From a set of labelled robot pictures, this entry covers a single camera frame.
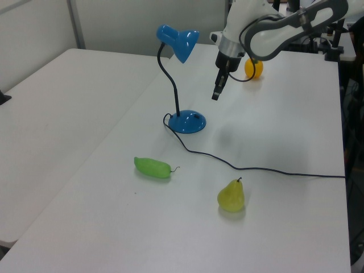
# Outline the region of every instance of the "black cable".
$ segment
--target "black cable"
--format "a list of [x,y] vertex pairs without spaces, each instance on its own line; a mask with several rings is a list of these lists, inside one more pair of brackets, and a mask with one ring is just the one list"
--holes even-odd
[[231,168],[236,169],[238,171],[248,171],[248,170],[261,170],[261,171],[270,171],[270,172],[277,172],[277,173],[281,173],[283,175],[292,175],[292,176],[312,176],[312,177],[326,177],[326,178],[345,178],[344,176],[340,176],[340,175],[311,175],[308,173],[291,173],[291,172],[283,172],[277,169],[269,169],[269,168],[260,168],[260,167],[250,167],[250,168],[237,168],[235,166],[233,166],[232,164],[230,164],[229,162],[227,162],[226,160],[223,160],[215,155],[209,154],[207,152],[199,152],[199,151],[193,151],[190,150],[186,147],[186,145],[183,143],[182,139],[177,135],[177,133],[170,128],[167,124],[166,124],[166,117],[167,116],[172,116],[171,114],[166,114],[163,118],[163,124],[165,125],[165,127],[167,127],[168,129],[170,129],[170,131],[172,133],[174,133],[174,135],[178,138],[178,140],[180,141],[180,143],[182,144],[182,146],[188,151],[191,152],[193,154],[200,154],[200,155],[207,155],[207,156],[211,156],[212,158],[215,158],[221,162],[224,162],[225,164],[229,165]]
[[169,80],[171,81],[171,83],[173,85],[173,91],[175,92],[176,115],[177,115],[177,117],[179,117],[180,116],[180,106],[179,106],[179,103],[178,103],[178,92],[177,92],[176,83],[172,79],[171,75],[169,75],[168,72],[164,69],[164,67],[162,65],[162,62],[160,61],[160,54],[161,54],[162,49],[164,48],[165,45],[166,45],[165,43],[162,43],[160,45],[160,48],[159,48],[158,53],[157,53],[157,61],[158,61],[160,69],[164,72],[164,74],[166,74],[166,76],[169,78]]

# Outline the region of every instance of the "power cord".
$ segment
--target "power cord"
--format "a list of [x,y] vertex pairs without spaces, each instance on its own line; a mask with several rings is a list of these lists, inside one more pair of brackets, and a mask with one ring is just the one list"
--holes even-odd
[[221,162],[224,162],[225,164],[229,165],[231,168],[236,169],[238,171],[248,171],[248,170],[261,170],[261,171],[270,171],[270,172],[277,172],[277,173],[281,173],[283,175],[291,175],[291,176],[311,176],[311,177],[326,177],[326,178],[345,178],[344,176],[340,176],[340,175],[312,175],[309,173],[292,173],[292,172],[283,172],[280,171],[278,169],[269,169],[269,168],[261,168],[261,167],[248,167],[248,168],[238,168],[235,167],[234,165],[232,165],[231,163],[227,162],[226,160],[223,160],[215,155],[209,154],[207,152],[199,152],[199,151],[193,151],[190,150],[189,148],[186,147],[186,145],[183,143],[182,139],[177,135],[176,131],[174,131],[172,128],[170,128],[167,124],[166,124],[166,117],[167,116],[172,116],[170,113],[166,114],[163,118],[163,124],[165,125],[165,127],[167,127],[168,129],[170,129],[170,131],[177,137],[177,139],[180,141],[180,143],[182,144],[182,146],[188,151],[191,152],[193,154],[199,154],[199,155],[207,155],[210,156],[212,158],[215,158]]

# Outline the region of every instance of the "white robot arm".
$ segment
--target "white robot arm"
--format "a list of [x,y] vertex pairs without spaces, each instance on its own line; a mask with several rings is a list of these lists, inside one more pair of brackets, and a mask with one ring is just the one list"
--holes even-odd
[[288,17],[280,15],[266,0],[234,0],[224,31],[210,35],[219,49],[219,73],[212,99],[218,99],[229,73],[238,69],[245,52],[257,60],[270,60],[290,42],[361,12],[364,0],[321,0]]

